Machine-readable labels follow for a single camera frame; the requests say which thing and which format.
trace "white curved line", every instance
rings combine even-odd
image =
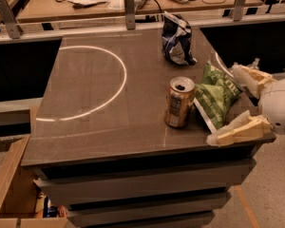
[[[103,107],[105,107],[106,105],[110,104],[112,101],[115,100],[115,98],[122,92],[122,90],[124,89],[124,86],[125,86],[125,82],[126,82],[126,78],[127,78],[127,74],[126,74],[126,68],[125,68],[125,65],[124,65],[124,62],[122,61],[122,59],[120,57],[118,57],[116,54],[114,54],[113,52],[109,51],[109,50],[106,50],[106,49],[103,49],[101,47],[92,47],[92,46],[71,46],[71,47],[62,47],[60,48],[59,50],[65,50],[65,49],[70,49],[70,48],[88,48],[88,49],[98,49],[98,50],[101,50],[101,51],[104,51],[104,52],[107,52],[109,53],[110,55],[112,55],[113,57],[115,57],[120,63],[121,65],[123,66],[123,73],[124,73],[124,77],[123,77],[123,83],[121,85],[121,87],[119,88],[119,90],[115,93],[115,95],[112,96],[112,98],[110,98],[107,102],[85,112],[85,113],[82,113],[82,114],[79,114],[79,115],[74,115],[74,116],[71,116],[71,117],[67,117],[67,118],[61,118],[61,119],[51,119],[51,118],[37,118],[36,120],[37,121],[42,121],[42,122],[56,122],[56,121],[69,121],[69,120],[74,120],[74,119],[77,119],[77,118],[82,118],[86,115],[89,115]]]

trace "can top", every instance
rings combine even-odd
[[[194,89],[194,82],[187,77],[175,77],[170,81],[170,86],[178,92],[190,92]]]

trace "floor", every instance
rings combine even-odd
[[[0,143],[0,164],[9,148]],[[256,167],[210,224],[202,228],[285,228],[285,136],[263,144],[255,155]]]

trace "black snack bag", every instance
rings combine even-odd
[[[197,60],[191,54],[192,30],[180,15],[164,13],[161,34],[163,56],[178,65],[194,65]]]

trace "soda can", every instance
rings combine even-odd
[[[187,77],[176,77],[167,88],[164,121],[173,127],[188,124],[195,97],[195,84]]]

